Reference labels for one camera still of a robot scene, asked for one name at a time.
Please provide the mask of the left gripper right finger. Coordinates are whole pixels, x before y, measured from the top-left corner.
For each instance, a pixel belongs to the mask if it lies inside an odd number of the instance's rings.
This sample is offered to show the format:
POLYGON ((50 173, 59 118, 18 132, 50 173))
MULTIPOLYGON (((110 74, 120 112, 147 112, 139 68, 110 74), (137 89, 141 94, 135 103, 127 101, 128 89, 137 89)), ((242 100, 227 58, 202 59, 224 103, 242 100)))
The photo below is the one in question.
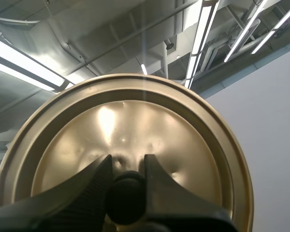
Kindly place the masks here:
POLYGON ((155 155, 145 155, 146 207, 150 222, 171 232, 233 232, 227 211, 204 200, 174 181, 155 155))

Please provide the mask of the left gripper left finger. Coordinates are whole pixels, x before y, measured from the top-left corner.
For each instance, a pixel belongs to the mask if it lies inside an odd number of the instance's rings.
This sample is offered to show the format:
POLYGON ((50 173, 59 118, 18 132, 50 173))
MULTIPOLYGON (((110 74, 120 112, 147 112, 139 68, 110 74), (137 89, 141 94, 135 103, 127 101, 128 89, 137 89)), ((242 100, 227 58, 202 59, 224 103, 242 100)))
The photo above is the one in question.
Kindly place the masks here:
POLYGON ((112 157, 101 156, 63 183, 0 207, 0 232, 101 232, 112 180, 112 157))

